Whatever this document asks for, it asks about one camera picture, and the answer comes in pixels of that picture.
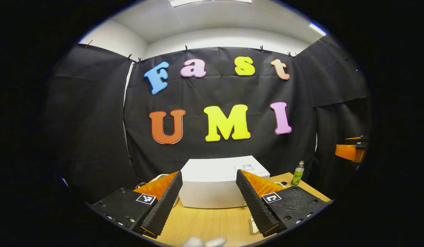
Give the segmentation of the green drink bottle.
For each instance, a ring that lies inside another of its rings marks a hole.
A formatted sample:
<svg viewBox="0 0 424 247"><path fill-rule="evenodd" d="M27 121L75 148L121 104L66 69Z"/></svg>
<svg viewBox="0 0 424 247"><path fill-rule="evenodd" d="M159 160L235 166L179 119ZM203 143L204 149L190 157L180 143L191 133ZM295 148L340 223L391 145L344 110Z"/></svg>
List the green drink bottle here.
<svg viewBox="0 0 424 247"><path fill-rule="evenodd" d="M294 170L293 178L291 180L291 185L296 186L301 181L301 178L304 174L304 161L300 161L298 166Z"/></svg>

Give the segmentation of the white microwave oven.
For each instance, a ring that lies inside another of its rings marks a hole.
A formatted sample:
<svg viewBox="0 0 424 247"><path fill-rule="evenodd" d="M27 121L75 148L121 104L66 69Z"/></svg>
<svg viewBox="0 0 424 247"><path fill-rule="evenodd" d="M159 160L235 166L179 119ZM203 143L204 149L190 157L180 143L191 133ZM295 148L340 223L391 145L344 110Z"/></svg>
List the white microwave oven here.
<svg viewBox="0 0 424 247"><path fill-rule="evenodd" d="M179 198L182 205L200 209L246 206L236 184L238 170L270 178L267 169L253 156L189 159L181 169L183 185Z"/></svg>

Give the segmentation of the small ceiling light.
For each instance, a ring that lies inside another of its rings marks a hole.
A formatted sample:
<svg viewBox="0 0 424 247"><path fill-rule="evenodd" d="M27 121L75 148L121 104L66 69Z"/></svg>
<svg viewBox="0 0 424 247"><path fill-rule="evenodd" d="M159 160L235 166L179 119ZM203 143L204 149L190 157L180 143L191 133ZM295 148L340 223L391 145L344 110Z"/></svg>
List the small ceiling light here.
<svg viewBox="0 0 424 247"><path fill-rule="evenodd" d="M320 35L322 35L322 36L327 35L327 33L326 33L326 31L325 31L325 30L323 30L321 27L319 27L317 24L315 24L315 23L313 23L313 22L311 22L311 23L309 24L309 28L311 28L312 30L316 31L317 33L319 33L319 34L320 34Z"/></svg>

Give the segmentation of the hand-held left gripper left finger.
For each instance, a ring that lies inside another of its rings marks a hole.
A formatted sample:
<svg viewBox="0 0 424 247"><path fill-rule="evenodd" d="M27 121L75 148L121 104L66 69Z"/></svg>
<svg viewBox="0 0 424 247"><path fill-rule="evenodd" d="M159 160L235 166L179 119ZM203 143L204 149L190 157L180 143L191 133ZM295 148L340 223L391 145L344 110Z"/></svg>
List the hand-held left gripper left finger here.
<svg viewBox="0 0 424 247"><path fill-rule="evenodd" d="M182 185L182 172L177 171L134 190L120 188L90 208L123 228L156 239Z"/></svg>

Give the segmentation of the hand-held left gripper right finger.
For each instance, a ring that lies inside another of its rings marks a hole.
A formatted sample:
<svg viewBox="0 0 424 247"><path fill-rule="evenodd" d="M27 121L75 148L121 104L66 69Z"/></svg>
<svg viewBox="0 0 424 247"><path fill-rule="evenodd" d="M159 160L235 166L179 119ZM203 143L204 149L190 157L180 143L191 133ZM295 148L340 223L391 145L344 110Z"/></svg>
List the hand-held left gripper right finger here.
<svg viewBox="0 0 424 247"><path fill-rule="evenodd" d="M287 231L331 205L299 186L283 186L239 169L236 184L263 237Z"/></svg>

